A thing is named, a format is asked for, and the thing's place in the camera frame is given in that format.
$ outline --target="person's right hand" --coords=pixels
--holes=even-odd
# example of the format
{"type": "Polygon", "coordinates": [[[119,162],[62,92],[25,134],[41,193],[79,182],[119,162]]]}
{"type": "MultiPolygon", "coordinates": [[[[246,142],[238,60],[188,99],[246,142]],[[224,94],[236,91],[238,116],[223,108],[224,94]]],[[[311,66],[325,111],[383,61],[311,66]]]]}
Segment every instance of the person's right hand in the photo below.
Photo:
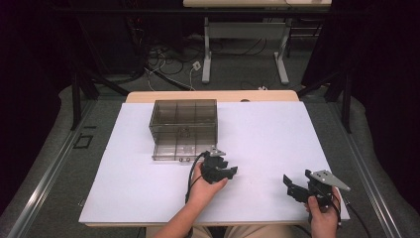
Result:
{"type": "MultiPolygon", "coordinates": [[[[333,187],[333,202],[340,209],[340,196],[335,187],[333,187]]],[[[312,213],[311,233],[313,238],[335,238],[338,224],[337,212],[333,206],[329,206],[325,212],[321,212],[318,201],[315,196],[308,198],[307,208],[312,213]]]]}

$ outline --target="desk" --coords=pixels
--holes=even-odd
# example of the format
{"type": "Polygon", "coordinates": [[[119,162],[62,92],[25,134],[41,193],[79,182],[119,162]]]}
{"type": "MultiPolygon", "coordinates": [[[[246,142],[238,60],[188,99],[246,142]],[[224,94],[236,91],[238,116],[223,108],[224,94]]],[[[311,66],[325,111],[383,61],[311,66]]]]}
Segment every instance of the desk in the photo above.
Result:
{"type": "MultiPolygon", "coordinates": [[[[306,186],[305,169],[329,170],[328,163],[296,94],[257,90],[131,93],[79,222],[88,226],[162,225],[183,206],[191,165],[152,160],[155,145],[149,121],[155,99],[189,98],[218,100],[218,147],[227,153],[224,158],[229,167],[239,167],[195,224],[306,222],[306,211],[286,194],[282,176],[287,174],[296,184],[306,186]],[[252,102],[239,102],[242,99],[252,102]]],[[[344,204],[342,209],[343,219],[349,219],[344,204]]]]}
{"type": "MultiPolygon", "coordinates": [[[[184,7],[200,8],[316,8],[328,9],[331,0],[184,0],[184,7]]],[[[275,39],[281,40],[279,51],[274,53],[278,75],[282,84],[288,84],[283,56],[290,32],[291,19],[283,23],[211,23],[204,18],[204,65],[202,82],[210,82],[210,39],[275,39]]]]}

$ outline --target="transparent plastic box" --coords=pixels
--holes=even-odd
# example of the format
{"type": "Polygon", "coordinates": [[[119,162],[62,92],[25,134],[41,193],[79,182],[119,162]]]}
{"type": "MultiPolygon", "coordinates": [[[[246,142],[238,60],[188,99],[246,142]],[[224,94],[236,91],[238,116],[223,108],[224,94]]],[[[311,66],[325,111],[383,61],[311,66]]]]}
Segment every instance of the transparent plastic box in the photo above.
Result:
{"type": "Polygon", "coordinates": [[[157,100],[149,127],[155,161],[193,161],[217,146],[217,101],[157,100]]]}

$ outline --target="dark curtain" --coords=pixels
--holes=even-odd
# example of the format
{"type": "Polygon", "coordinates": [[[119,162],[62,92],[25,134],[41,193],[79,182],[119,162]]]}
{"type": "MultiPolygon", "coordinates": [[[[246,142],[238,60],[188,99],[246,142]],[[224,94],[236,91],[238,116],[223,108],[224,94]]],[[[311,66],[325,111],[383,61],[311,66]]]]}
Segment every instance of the dark curtain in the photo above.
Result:
{"type": "MultiPolygon", "coordinates": [[[[333,0],[332,10],[354,10],[360,4],[333,0]]],[[[352,95],[366,108],[376,156],[401,195],[420,212],[420,193],[413,190],[420,182],[419,3],[365,2],[362,9],[381,19],[327,22],[302,83],[311,85],[342,70],[350,58],[352,95]]]]}
{"type": "Polygon", "coordinates": [[[38,1],[0,3],[0,212],[40,152],[59,111],[69,73],[38,1]]]}

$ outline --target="desk leg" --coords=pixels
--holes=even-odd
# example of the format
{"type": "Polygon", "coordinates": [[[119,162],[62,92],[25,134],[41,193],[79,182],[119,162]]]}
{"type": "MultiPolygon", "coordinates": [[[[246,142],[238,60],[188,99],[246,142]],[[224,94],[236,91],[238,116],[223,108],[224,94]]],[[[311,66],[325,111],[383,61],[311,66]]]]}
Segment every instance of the desk leg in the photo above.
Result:
{"type": "Polygon", "coordinates": [[[204,65],[203,65],[203,83],[210,82],[210,64],[211,64],[211,52],[210,52],[210,34],[209,34],[209,19],[204,18],[204,65]]]}
{"type": "Polygon", "coordinates": [[[278,75],[280,76],[281,84],[287,85],[289,83],[286,68],[284,67],[283,57],[286,49],[286,43],[290,32],[291,19],[285,20],[283,36],[281,37],[281,45],[279,53],[274,53],[275,65],[277,65],[278,75]]]}

